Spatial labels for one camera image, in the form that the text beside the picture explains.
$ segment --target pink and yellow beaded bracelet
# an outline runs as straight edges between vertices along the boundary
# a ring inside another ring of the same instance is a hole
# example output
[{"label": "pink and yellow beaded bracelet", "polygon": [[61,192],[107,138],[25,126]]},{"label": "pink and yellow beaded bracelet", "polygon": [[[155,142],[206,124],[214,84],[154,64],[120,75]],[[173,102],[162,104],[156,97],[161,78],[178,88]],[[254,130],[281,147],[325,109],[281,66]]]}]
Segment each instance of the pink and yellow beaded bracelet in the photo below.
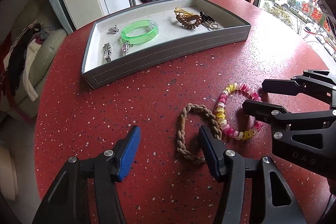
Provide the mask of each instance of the pink and yellow beaded bracelet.
[{"label": "pink and yellow beaded bracelet", "polygon": [[249,130],[240,131],[240,132],[238,130],[234,130],[227,123],[227,120],[225,119],[225,117],[226,117],[226,112],[225,112],[226,100],[227,100],[229,94],[236,91],[236,90],[241,90],[251,100],[261,101],[261,97],[258,95],[256,90],[251,88],[249,85],[243,84],[243,83],[230,84],[223,90],[223,93],[221,94],[221,96],[218,99],[217,108],[216,108],[216,118],[217,118],[217,122],[219,123],[222,132],[226,136],[229,136],[232,139],[246,141],[248,139],[251,139],[258,131],[260,131],[260,129],[262,127],[262,123],[260,121],[255,121],[252,128],[250,128]]}]

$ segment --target translucent green bangle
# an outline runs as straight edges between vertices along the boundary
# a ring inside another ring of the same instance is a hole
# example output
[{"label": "translucent green bangle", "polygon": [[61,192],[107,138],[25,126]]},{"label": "translucent green bangle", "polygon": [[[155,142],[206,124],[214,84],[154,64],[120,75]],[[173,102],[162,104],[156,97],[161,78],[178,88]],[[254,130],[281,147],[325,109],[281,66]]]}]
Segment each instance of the translucent green bangle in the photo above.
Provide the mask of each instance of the translucent green bangle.
[{"label": "translucent green bangle", "polygon": [[[131,32],[133,32],[134,30],[145,27],[149,28],[150,31],[137,36],[130,35]],[[158,33],[159,33],[158,25],[152,20],[145,19],[145,20],[139,20],[125,27],[121,32],[121,38],[123,42],[128,42],[131,45],[141,44],[153,39],[154,37],[157,36]]]}]

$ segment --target cardboard tray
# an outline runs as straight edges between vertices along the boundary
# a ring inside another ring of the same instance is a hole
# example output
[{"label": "cardboard tray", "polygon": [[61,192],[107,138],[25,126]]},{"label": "cardboard tray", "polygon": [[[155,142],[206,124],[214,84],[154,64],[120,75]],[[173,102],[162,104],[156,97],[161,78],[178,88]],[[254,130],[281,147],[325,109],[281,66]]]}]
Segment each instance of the cardboard tray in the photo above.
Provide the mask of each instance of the cardboard tray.
[{"label": "cardboard tray", "polygon": [[[219,29],[203,25],[187,30],[175,17],[174,9],[183,8],[199,14],[200,11],[216,20]],[[159,34],[152,40],[130,47],[128,54],[121,52],[121,31],[127,25],[142,19],[154,20]],[[117,25],[119,32],[108,29]],[[247,39],[251,24],[230,11],[208,0],[161,0],[121,10],[97,20],[91,30],[82,65],[82,75],[94,88],[154,65],[203,51],[209,48]],[[104,44],[112,48],[111,61],[104,60]]]}]

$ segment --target speckled tabletop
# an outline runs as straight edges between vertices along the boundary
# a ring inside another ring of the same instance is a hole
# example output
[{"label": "speckled tabletop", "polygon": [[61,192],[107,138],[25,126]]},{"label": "speckled tabletop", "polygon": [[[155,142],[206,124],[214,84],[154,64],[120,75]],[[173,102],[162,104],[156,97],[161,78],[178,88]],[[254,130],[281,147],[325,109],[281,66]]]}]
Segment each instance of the speckled tabletop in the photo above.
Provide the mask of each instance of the speckled tabletop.
[{"label": "speckled tabletop", "polygon": [[[92,24],[64,40],[44,86],[36,125],[35,166],[41,198],[72,155],[95,157],[138,125],[142,139],[128,177],[117,185],[127,223],[212,223],[222,184],[206,165],[195,166],[176,154],[176,124],[187,103],[213,109],[227,84],[242,81],[254,88],[265,78],[289,79],[304,69],[327,69],[320,57],[291,28],[244,0],[210,0],[252,24],[247,41],[213,48],[165,62],[91,90],[81,76]],[[240,128],[242,95],[227,102],[229,123]],[[268,101],[291,112],[327,110],[305,95],[268,95]],[[186,142],[197,150],[198,128],[191,114]],[[329,197],[326,179],[271,152],[266,125],[248,142],[229,141],[244,157],[270,155],[297,198],[308,223],[315,223]],[[246,183],[241,223],[248,222],[251,183]],[[89,183],[92,222],[97,222],[93,183]]]}]

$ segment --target metal screw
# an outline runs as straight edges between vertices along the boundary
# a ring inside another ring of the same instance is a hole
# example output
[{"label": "metal screw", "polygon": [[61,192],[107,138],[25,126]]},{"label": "metal screw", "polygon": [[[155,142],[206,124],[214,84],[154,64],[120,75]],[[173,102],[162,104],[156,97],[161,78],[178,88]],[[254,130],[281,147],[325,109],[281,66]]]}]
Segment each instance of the metal screw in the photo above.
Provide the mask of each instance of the metal screw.
[{"label": "metal screw", "polygon": [[113,155],[113,151],[112,151],[112,150],[105,150],[105,151],[104,151],[104,155],[105,155],[106,157],[111,157],[111,156]]},{"label": "metal screw", "polygon": [[272,162],[270,157],[263,157],[262,161],[266,164],[270,164]]},{"label": "metal screw", "polygon": [[275,132],[274,133],[274,138],[277,139],[277,140],[281,139],[282,138],[282,133],[281,132]]},{"label": "metal screw", "polygon": [[234,152],[233,150],[226,150],[225,154],[228,155],[229,157],[233,157],[236,154],[236,152]]},{"label": "metal screw", "polygon": [[74,163],[77,160],[77,158],[75,156],[72,156],[70,158],[68,158],[68,162],[70,163]]}]

